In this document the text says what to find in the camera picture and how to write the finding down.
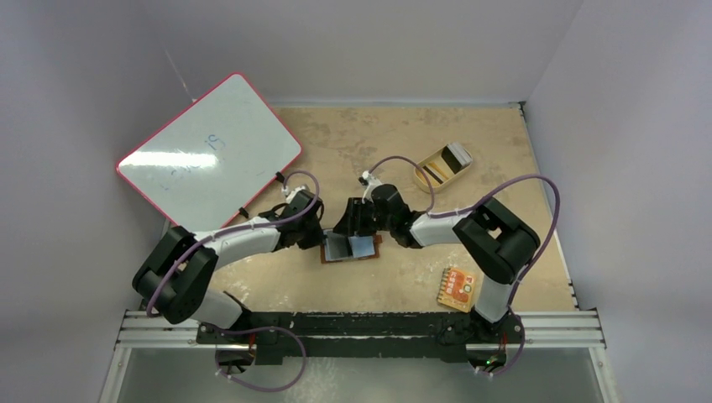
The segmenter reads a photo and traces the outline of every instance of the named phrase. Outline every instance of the gray wall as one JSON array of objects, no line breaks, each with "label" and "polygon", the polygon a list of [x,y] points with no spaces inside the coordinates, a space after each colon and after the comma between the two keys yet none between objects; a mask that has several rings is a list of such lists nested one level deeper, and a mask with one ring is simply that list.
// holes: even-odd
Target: gray wall
[{"label": "gray wall", "polygon": [[518,102],[582,0],[144,0],[193,97],[243,71],[272,102]]},{"label": "gray wall", "polygon": [[712,2],[585,0],[527,104],[627,401],[712,401]]},{"label": "gray wall", "polygon": [[189,103],[140,3],[0,2],[0,393],[96,401],[160,215],[114,164]]}]

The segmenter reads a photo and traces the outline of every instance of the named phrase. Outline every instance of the metal extrusion frame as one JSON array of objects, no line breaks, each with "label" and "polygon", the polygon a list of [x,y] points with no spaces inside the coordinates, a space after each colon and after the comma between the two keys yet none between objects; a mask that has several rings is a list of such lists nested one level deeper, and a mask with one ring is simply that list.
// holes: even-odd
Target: metal extrusion frame
[{"label": "metal extrusion frame", "polygon": [[[525,348],[588,348],[596,380],[604,403],[618,402],[615,381],[605,356],[605,340],[598,312],[521,312],[526,329]],[[200,323],[188,320],[177,325],[161,317],[149,318],[143,311],[127,311],[114,349],[101,403],[118,400],[126,367],[135,348],[207,348],[215,344],[198,344]],[[221,344],[220,349],[247,350],[246,344]],[[468,350],[492,349],[496,345],[468,344]]]}]

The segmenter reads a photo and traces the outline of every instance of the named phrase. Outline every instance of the glass panel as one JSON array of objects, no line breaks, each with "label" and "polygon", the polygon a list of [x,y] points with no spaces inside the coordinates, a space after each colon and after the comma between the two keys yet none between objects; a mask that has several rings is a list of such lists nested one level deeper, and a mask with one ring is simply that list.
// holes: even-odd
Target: glass panel
[{"label": "glass panel", "polygon": [[[302,379],[281,393],[248,390],[215,376],[212,350],[135,349],[121,402],[601,402],[587,348],[528,349],[516,367],[494,379],[468,364],[436,359],[309,359]],[[279,386],[299,359],[252,367],[242,379]]]}]

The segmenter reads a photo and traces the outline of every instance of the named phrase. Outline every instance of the orange circuit board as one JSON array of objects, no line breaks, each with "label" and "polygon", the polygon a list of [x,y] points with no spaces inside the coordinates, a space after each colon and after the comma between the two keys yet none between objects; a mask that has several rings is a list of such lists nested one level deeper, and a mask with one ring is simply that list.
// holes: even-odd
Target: orange circuit board
[{"label": "orange circuit board", "polygon": [[474,274],[457,267],[448,267],[442,272],[440,292],[437,302],[455,308],[458,311],[469,312],[473,304]]}]

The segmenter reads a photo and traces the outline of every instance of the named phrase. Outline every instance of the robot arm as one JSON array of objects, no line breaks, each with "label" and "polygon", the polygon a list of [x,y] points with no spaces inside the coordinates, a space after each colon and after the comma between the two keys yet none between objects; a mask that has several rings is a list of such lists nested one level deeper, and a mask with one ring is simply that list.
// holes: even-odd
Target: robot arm
[{"label": "robot arm", "polygon": [[496,327],[507,315],[518,275],[540,245],[534,230],[494,198],[467,215],[431,217],[412,211],[395,186],[372,174],[364,172],[359,181],[366,186],[364,197],[349,199],[334,232],[364,236],[386,230],[400,246],[415,249],[461,243],[484,273],[473,316]]},{"label": "robot arm", "polygon": [[[182,271],[177,271],[160,291],[155,308],[170,323],[188,318],[229,328],[246,309],[226,293],[208,290],[212,273],[227,264],[253,254],[266,254],[289,248],[295,243],[300,249],[322,244],[322,228],[317,212],[322,201],[303,216],[277,227],[265,226],[282,221],[304,211],[314,195],[304,186],[295,189],[286,203],[260,213],[245,223],[211,232],[190,233],[183,227],[171,228],[160,240],[133,278],[133,288],[147,300],[155,293],[169,267],[198,239],[211,238],[188,258]],[[247,228],[230,233],[236,227]],[[217,236],[219,233],[230,233]]]}]

